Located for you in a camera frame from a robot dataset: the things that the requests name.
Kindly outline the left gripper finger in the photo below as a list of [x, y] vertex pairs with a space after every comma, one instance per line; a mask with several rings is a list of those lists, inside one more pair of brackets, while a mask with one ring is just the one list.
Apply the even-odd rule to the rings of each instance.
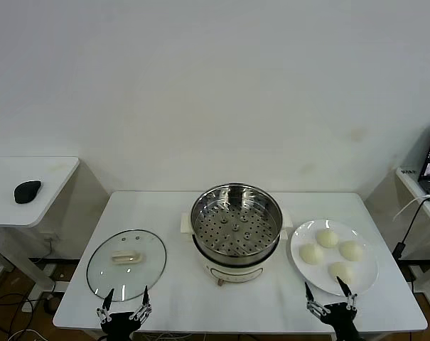
[[152, 311], [148, 286], [145, 286], [141, 306], [137, 308], [131, 315], [130, 319], [143, 323], [150, 316]]
[[113, 295], [114, 289], [112, 288], [107, 297], [103, 300], [102, 307], [96, 309], [97, 316], [101, 323], [110, 322], [112, 320], [110, 317], [110, 307], [112, 304]]

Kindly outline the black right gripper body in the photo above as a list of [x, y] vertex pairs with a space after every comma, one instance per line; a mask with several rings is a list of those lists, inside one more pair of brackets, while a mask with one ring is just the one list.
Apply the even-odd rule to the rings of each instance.
[[361, 336], [353, 322], [357, 311], [353, 308], [347, 309], [347, 306], [347, 303], [325, 305], [324, 308], [328, 309], [329, 313], [322, 315], [320, 320], [334, 329], [337, 341], [359, 341]]

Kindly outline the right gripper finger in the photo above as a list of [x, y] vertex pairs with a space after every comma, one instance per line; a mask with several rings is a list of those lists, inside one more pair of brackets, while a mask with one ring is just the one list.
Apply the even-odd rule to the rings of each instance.
[[320, 321], [325, 321], [328, 314], [329, 309], [321, 305], [319, 302], [315, 300], [313, 297], [312, 291], [307, 283], [305, 283], [305, 289], [306, 289], [306, 309], [314, 315], [316, 318], [318, 318]]
[[347, 310], [356, 311], [356, 300], [358, 295], [356, 293], [352, 293], [348, 284], [346, 284], [339, 276], [336, 276], [336, 279], [343, 294], [347, 298], [346, 302], [337, 303], [337, 305], [344, 306]]

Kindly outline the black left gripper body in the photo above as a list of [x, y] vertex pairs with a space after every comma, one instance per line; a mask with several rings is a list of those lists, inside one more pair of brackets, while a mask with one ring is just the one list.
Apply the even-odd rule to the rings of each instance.
[[114, 313], [109, 317], [110, 321], [104, 319], [100, 326], [104, 333], [100, 340], [107, 341], [130, 341], [130, 335], [139, 330], [143, 322], [139, 318], [130, 319], [132, 312]]

